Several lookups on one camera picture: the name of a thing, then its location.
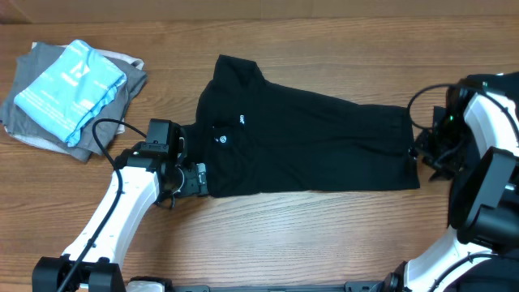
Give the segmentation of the black polo shirt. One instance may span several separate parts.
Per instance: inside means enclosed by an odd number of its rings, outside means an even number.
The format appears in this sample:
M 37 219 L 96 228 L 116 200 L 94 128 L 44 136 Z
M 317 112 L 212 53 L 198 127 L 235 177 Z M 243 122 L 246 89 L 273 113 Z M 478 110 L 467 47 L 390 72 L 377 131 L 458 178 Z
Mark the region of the black polo shirt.
M 281 86 L 246 59 L 217 59 L 185 131 L 214 197 L 419 188 L 404 108 Z

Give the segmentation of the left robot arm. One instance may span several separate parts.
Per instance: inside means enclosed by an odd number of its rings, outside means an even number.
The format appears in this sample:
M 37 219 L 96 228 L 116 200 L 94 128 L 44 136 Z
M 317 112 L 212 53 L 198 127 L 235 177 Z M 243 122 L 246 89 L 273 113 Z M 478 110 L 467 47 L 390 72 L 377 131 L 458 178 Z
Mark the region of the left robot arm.
M 37 292 L 172 291 L 159 277 L 122 278 L 127 250 L 144 214 L 153 205 L 207 195 L 206 167 L 187 164 L 185 127 L 150 121 L 144 141 L 110 158 L 114 168 L 104 198 L 75 241 L 59 257 L 42 257 L 32 272 Z

